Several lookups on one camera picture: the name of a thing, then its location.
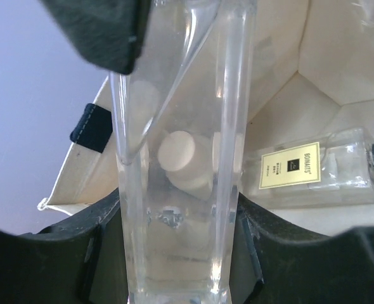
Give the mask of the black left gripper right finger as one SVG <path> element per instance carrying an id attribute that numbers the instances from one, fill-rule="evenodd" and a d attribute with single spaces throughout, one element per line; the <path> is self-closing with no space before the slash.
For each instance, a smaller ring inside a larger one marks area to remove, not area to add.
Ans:
<path id="1" fill-rule="evenodd" d="M 329 237 L 238 197 L 233 303 L 374 303 L 374 227 Z"/>

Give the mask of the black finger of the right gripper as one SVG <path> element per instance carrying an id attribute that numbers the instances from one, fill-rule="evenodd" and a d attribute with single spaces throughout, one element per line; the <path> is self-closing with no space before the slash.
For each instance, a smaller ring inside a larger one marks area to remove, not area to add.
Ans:
<path id="1" fill-rule="evenodd" d="M 129 75 L 141 56 L 152 6 L 147 0 L 42 0 L 82 58 Z"/>

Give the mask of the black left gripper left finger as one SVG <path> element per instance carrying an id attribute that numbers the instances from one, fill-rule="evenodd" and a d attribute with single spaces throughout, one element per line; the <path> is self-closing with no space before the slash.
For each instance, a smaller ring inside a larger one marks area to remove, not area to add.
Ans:
<path id="1" fill-rule="evenodd" d="M 0 303 L 127 303 L 119 192 L 37 234 L 0 231 Z"/>

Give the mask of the tall clear square bottle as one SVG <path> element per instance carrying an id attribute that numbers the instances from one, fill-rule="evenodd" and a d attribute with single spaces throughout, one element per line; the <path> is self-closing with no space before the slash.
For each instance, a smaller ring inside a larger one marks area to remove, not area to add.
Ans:
<path id="1" fill-rule="evenodd" d="M 129 303 L 229 303 L 257 3 L 155 1 L 111 74 Z"/>

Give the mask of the small clear glass bottle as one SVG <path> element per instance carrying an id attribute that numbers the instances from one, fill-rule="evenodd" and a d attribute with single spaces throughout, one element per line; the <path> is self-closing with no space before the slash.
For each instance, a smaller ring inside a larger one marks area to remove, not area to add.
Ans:
<path id="1" fill-rule="evenodd" d="M 374 203 L 374 139 L 356 127 L 250 151 L 240 192 L 268 209 Z"/>

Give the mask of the cream cylindrical bottle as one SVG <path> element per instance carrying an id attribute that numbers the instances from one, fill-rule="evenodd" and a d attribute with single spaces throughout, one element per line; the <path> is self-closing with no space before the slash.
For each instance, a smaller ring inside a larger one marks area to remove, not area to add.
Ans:
<path id="1" fill-rule="evenodd" d="M 207 201 L 212 193 L 213 177 L 209 139 L 178 130 L 167 134 L 157 158 L 169 181 L 198 200 Z"/>

